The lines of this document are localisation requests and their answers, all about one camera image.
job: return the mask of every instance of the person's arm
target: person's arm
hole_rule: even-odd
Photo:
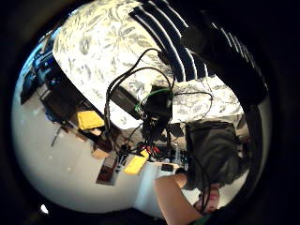
[[[158,205],[168,225],[187,225],[202,217],[180,189],[186,182],[187,176],[183,173],[155,180]]]

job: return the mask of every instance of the yellow paper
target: yellow paper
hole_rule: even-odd
[[[104,126],[103,119],[95,111],[77,112],[80,129],[98,128]]]
[[[147,161],[149,158],[149,154],[146,150],[143,150],[141,152],[143,157],[135,156],[127,165],[127,167],[124,169],[124,172],[130,175],[136,175],[141,170],[143,164]]]

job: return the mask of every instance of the small light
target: small light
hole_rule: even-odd
[[[44,213],[44,214],[49,214],[49,211],[48,211],[48,209],[46,208],[46,205],[45,204],[42,204],[41,206],[40,206],[40,211],[42,212],[42,213]]]

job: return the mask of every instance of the yellow sticky note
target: yellow sticky note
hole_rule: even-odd
[[[141,152],[143,157],[135,156],[127,165],[127,167],[124,169],[124,172],[130,175],[136,175],[141,170],[143,164],[147,161],[149,158],[149,154],[146,150],[143,150]]]
[[[77,112],[77,118],[80,129],[104,126],[104,120],[95,111]]]

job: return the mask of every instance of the yellow object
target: yellow object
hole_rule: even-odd
[[[77,112],[80,129],[98,128],[104,126],[104,120],[95,111]]]
[[[135,156],[127,165],[127,167],[124,169],[124,172],[130,175],[136,175],[141,170],[143,164],[147,161],[149,158],[149,154],[146,150],[143,150],[141,152],[143,157]]]

